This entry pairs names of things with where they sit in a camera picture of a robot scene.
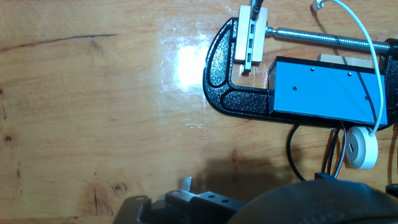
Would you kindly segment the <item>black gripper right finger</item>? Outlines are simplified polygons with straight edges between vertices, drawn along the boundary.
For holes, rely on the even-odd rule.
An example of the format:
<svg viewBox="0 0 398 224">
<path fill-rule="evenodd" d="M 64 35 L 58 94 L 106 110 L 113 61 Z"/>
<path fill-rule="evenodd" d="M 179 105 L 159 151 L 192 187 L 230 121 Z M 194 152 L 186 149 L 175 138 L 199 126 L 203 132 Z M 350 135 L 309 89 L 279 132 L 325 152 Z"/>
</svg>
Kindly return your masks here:
<svg viewBox="0 0 398 224">
<path fill-rule="evenodd" d="M 315 180 L 336 180 L 332 175 L 324 172 L 316 172 L 314 175 Z"/>
</svg>

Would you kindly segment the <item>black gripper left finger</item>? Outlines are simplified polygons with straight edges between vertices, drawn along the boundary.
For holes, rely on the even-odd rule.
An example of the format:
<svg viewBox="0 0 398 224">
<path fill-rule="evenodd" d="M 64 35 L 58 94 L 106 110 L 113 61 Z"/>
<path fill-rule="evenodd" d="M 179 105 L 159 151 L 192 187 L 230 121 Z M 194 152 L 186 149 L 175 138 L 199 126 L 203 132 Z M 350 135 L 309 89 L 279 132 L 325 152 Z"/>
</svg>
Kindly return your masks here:
<svg viewBox="0 0 398 224">
<path fill-rule="evenodd" d="M 180 188 L 156 201 L 140 195 L 125 199 L 114 224 L 133 223 L 228 223 L 246 204 L 214 192 L 195 194 L 192 178 L 185 177 Z"/>
</svg>

